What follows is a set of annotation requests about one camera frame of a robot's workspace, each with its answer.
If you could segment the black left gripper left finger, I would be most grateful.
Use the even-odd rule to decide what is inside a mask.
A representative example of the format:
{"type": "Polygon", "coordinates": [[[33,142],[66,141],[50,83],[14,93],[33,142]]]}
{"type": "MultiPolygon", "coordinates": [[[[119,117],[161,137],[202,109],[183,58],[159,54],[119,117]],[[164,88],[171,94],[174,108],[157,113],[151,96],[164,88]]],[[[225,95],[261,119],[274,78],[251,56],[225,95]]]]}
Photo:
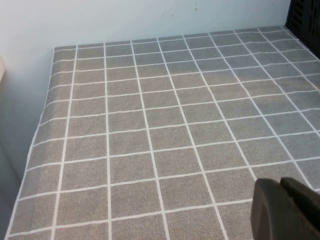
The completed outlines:
{"type": "Polygon", "coordinates": [[[259,178],[254,184],[250,223],[255,240],[320,238],[320,226],[313,226],[280,182],[270,178],[259,178]]]}

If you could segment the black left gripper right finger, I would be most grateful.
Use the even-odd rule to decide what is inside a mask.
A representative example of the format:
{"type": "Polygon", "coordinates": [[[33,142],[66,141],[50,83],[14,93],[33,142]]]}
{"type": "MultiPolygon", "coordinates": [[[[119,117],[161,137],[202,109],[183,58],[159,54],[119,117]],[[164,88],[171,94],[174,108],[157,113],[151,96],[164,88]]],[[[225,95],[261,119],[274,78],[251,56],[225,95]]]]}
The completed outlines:
{"type": "Polygon", "coordinates": [[[292,177],[282,177],[280,185],[314,227],[320,226],[320,195],[292,177]]]}

